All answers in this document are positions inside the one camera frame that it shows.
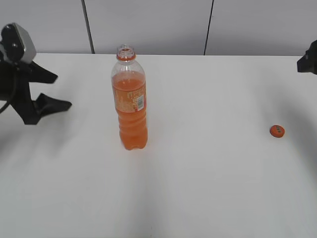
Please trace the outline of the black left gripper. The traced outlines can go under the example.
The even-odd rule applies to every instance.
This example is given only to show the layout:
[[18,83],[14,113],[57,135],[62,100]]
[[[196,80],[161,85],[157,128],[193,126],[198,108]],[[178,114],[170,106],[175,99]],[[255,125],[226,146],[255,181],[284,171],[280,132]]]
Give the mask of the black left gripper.
[[53,84],[58,76],[35,62],[8,63],[0,53],[0,100],[4,101],[0,112],[12,107],[25,125],[36,125],[41,118],[68,111],[72,103],[41,93],[32,100],[30,83]]

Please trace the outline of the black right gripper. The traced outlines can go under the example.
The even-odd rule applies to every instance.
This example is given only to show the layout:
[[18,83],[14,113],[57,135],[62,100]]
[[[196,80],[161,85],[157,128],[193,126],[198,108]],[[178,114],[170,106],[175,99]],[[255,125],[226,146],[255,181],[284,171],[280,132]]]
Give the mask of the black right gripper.
[[297,61],[297,71],[317,74],[317,40],[311,43],[309,49]]

